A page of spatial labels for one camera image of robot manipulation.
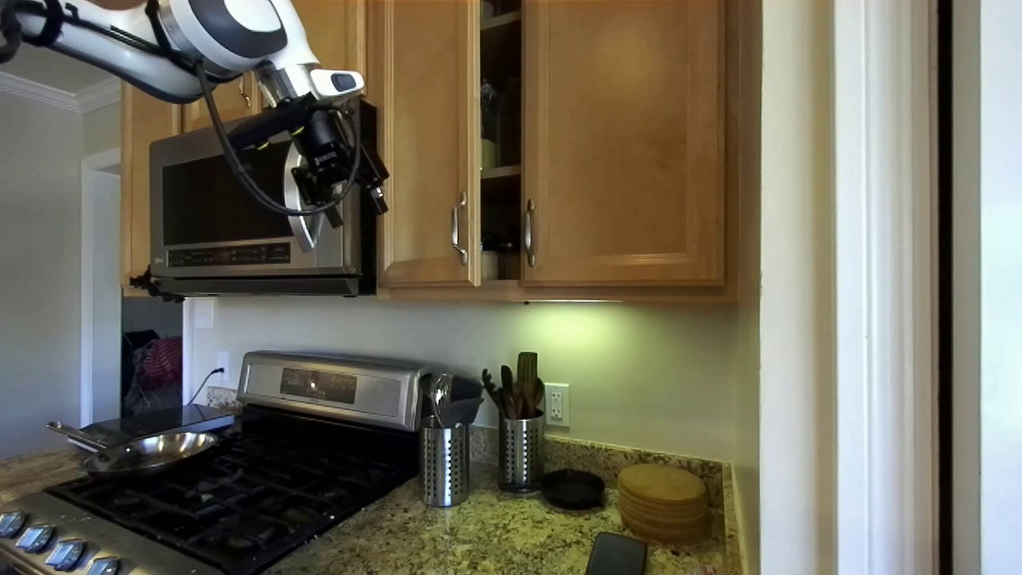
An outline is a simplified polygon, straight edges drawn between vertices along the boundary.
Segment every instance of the cabinet handle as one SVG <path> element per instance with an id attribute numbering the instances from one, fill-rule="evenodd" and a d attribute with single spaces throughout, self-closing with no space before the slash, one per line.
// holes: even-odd
<path id="1" fill-rule="evenodd" d="M 522 201 L 519 250 L 522 250 L 522 262 L 533 266 L 533 257 L 535 257 L 535 244 L 533 244 L 533 201 Z"/>
<path id="2" fill-rule="evenodd" d="M 449 208 L 449 248 L 453 254 L 458 257 L 458 262 L 466 266 L 469 262 L 469 250 L 462 248 L 462 216 L 469 211 L 469 201 L 458 198 L 453 208 Z"/>

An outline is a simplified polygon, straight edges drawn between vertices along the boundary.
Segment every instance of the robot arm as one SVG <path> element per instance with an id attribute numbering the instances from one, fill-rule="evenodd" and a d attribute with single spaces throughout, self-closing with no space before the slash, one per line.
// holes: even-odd
<path id="1" fill-rule="evenodd" d="M 27 42 L 96 64 L 165 102 L 192 102 L 208 95 L 210 84 L 254 70 L 272 108 L 235 129 L 228 143 L 219 136 L 222 150 L 257 149 L 283 130 L 303 156 L 296 180 L 313 206 L 330 206 L 346 180 L 370 192 L 385 180 L 374 150 L 350 143 L 357 136 L 337 121 L 337 108 L 362 98 L 362 75 L 313 70 L 320 61 L 289 0 L 142 0 L 131 9 L 0 0 L 0 32 L 0 64 Z"/>

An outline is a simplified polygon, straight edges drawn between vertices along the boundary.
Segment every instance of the utensil holder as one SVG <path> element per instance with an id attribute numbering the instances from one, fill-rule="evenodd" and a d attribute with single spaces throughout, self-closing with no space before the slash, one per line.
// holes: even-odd
<path id="1" fill-rule="evenodd" d="M 458 504 L 469 495 L 469 424 L 420 429 L 420 503 Z"/>
<path id="2" fill-rule="evenodd" d="M 497 429 L 497 478 L 503 492 L 540 489 L 541 478 L 541 436 L 545 423 L 540 419 L 502 419 Z"/>

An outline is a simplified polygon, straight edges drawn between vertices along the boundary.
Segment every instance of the countertop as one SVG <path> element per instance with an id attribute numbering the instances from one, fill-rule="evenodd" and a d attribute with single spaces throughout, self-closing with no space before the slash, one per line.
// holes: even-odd
<path id="1" fill-rule="evenodd" d="M 487 436 L 473 436 L 473 458 L 492 453 Z M 672 463 L 704 481 L 713 520 L 708 536 L 683 547 L 649 543 L 649 575 L 742 575 L 731 472 L 720 463 L 672 461 L 598 446 L 548 440 L 545 470 L 590 470 L 606 484 L 598 513 L 561 513 L 540 495 L 502 492 L 495 466 L 473 461 L 473 489 L 453 509 L 420 504 L 419 481 L 341 520 L 303 551 L 277 564 L 273 575 L 582 575 L 590 539 L 601 531 L 631 536 L 616 513 L 616 470 L 626 463 Z M 0 503 L 80 478 L 70 453 L 40 453 L 0 463 Z"/>

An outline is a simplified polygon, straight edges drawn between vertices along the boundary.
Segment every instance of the stainless steel stove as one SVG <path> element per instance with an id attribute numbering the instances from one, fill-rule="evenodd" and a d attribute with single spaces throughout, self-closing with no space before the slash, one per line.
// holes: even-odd
<path id="1" fill-rule="evenodd" d="M 433 373 L 251 351 L 215 450 L 0 504 L 0 575 L 263 571 L 419 472 L 419 396 Z"/>

